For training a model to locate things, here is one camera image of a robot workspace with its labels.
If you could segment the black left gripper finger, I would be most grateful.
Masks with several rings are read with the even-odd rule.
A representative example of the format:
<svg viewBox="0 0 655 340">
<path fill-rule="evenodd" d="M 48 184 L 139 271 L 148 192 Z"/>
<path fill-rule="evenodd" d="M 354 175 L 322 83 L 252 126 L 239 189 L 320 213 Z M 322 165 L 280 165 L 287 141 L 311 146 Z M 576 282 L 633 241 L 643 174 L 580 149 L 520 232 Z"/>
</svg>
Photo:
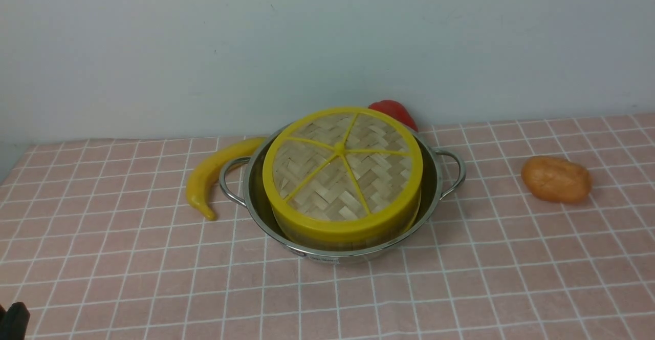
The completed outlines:
<svg viewBox="0 0 655 340">
<path fill-rule="evenodd" d="M 30 312 L 23 302 L 16 302 L 8 309 L 1 306 L 0 340 L 24 340 Z"/>
</svg>

